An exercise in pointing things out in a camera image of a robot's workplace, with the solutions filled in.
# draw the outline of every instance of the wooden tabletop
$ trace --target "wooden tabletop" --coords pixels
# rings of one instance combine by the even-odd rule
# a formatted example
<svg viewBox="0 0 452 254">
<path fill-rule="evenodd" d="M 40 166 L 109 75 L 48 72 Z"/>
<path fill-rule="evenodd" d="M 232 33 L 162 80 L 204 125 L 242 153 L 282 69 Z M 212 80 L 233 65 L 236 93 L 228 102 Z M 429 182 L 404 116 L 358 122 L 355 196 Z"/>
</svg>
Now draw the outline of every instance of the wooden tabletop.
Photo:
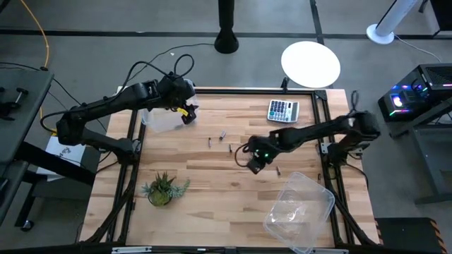
<svg viewBox="0 0 452 254">
<path fill-rule="evenodd" d="M 327 94 L 332 118 L 348 113 L 344 90 L 327 90 Z M 251 135 L 267 136 L 269 131 L 287 126 L 266 120 L 271 99 L 300 103 L 298 123 L 294 126 L 299 128 L 314 124 L 310 97 L 197 96 L 200 112 L 195 125 L 164 133 L 153 133 L 150 128 L 146 131 L 136 185 L 136 206 L 131 214 L 127 245 L 285 247 L 266 233 L 263 219 L 290 173 L 298 171 L 317 181 L 322 169 L 316 141 L 307 142 L 290 154 L 278 155 L 271 165 L 257 175 L 235 164 L 228 145 L 232 144 L 235 150 Z M 108 136 L 125 137 L 130 115 L 129 111 L 112 115 Z M 220 141 L 218 137 L 222 131 L 227 134 Z M 208 146 L 209 137 L 212 138 L 211 148 Z M 111 156 L 99 167 L 115 160 Z M 349 163 L 362 167 L 360 161 L 354 159 L 349 159 Z M 282 174 L 279 177 L 276 166 L 280 167 Z M 174 199 L 164 207 L 154 207 L 141 193 L 141 186 L 151 183 L 157 172 L 164 171 L 176 176 L 175 182 L 179 185 L 186 179 L 191 180 L 191 185 L 182 198 Z M 342 167 L 342 173 L 351 215 L 367 236 L 378 242 L 363 176 L 349 167 Z M 81 240 L 91 236 L 111 210 L 118 174 L 119 166 L 116 165 L 97 175 Z M 119 215 L 119 219 L 117 232 L 122 215 Z M 346 241 L 340 213 L 338 220 L 341 236 Z M 329 219 L 316 246 L 334 246 Z"/>
</svg>

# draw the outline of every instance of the desktop computer tower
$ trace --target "desktop computer tower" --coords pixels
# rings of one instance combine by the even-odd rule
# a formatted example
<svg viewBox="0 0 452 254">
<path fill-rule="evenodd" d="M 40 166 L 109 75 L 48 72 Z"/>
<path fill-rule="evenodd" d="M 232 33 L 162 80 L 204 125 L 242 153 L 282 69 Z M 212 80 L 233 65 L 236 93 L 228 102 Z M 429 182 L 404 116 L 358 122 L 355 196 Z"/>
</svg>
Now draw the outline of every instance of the desktop computer tower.
<svg viewBox="0 0 452 254">
<path fill-rule="evenodd" d="M 421 64 L 379 99 L 384 120 L 411 121 L 452 97 L 452 63 Z"/>
</svg>

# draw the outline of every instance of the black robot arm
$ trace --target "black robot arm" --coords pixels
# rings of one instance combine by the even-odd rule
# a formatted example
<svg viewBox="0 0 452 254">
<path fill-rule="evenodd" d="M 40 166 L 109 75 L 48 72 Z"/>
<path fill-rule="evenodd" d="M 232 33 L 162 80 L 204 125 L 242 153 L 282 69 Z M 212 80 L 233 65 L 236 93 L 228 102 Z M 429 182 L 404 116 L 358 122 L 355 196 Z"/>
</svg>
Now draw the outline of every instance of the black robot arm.
<svg viewBox="0 0 452 254">
<path fill-rule="evenodd" d="M 257 174 L 281 152 L 293 152 L 306 141 L 335 134 L 346 136 L 339 143 L 328 146 L 328 157 L 331 164 L 341 165 L 345 163 L 350 150 L 356 149 L 364 141 L 376 139 L 380 136 L 380 130 L 375 116 L 365 111 L 339 116 L 305 128 L 281 128 L 271 131 L 268 137 L 254 135 L 249 138 L 247 144 L 241 146 L 243 152 L 252 154 L 246 167 Z"/>
<path fill-rule="evenodd" d="M 161 81 L 137 83 L 124 88 L 117 95 L 104 97 L 90 104 L 82 104 L 64 113 L 56 123 L 58 140 L 63 145 L 90 145 L 97 149 L 112 151 L 120 164 L 130 164 L 135 160 L 136 146 L 132 140 L 118 140 L 88 130 L 85 124 L 103 116 L 130 109 L 165 108 L 182 113 L 182 121 L 191 123 L 195 118 L 197 106 L 187 105 L 186 101 L 194 96 L 193 83 L 173 73 L 164 76 Z"/>
</svg>

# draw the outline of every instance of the white cable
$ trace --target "white cable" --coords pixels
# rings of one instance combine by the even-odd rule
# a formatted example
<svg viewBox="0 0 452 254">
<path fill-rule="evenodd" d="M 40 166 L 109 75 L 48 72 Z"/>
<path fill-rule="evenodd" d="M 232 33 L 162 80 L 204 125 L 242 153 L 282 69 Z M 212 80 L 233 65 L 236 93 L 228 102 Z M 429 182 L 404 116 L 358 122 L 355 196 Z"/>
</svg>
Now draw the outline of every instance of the white cable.
<svg viewBox="0 0 452 254">
<path fill-rule="evenodd" d="M 441 59 L 440 59 L 439 57 L 437 57 L 435 54 L 433 54 L 433 53 L 431 53 L 431 52 L 428 52 L 427 50 L 420 49 L 420 48 L 416 47 L 415 45 L 410 44 L 409 42 L 406 42 L 406 41 L 402 40 L 402 39 L 401 39 L 399 36 L 397 36 L 397 35 L 394 35 L 394 36 L 395 36 L 398 40 L 400 40 L 401 42 L 405 43 L 406 45 L 408 45 L 408 46 L 410 46 L 410 47 L 414 47 L 415 49 L 417 49 L 417 50 L 419 50 L 419 51 L 421 51 L 421 52 L 424 52 L 424 53 L 426 53 L 426 54 L 429 54 L 430 56 L 434 56 L 434 57 L 438 60 L 438 62 L 441 63 Z"/>
</svg>

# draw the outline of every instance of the clear plastic container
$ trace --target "clear plastic container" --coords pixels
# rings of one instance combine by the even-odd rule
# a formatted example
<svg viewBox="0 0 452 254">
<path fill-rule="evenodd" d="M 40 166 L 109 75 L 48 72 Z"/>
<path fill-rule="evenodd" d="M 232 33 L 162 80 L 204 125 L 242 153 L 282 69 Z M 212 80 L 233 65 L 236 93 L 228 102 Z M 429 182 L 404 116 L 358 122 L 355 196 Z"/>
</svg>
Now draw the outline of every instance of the clear plastic container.
<svg viewBox="0 0 452 254">
<path fill-rule="evenodd" d="M 196 95 L 186 101 L 187 105 L 199 106 Z M 182 121 L 182 113 L 173 112 L 166 109 L 153 109 L 148 111 L 147 109 L 141 109 L 141 122 L 149 126 L 155 133 L 161 133 L 164 131 L 172 131 L 185 127 L 186 125 Z M 199 117 L 199 107 L 195 109 L 196 118 Z"/>
<path fill-rule="evenodd" d="M 334 206 L 334 195 L 304 174 L 290 174 L 263 227 L 299 254 L 311 253 Z"/>
</svg>

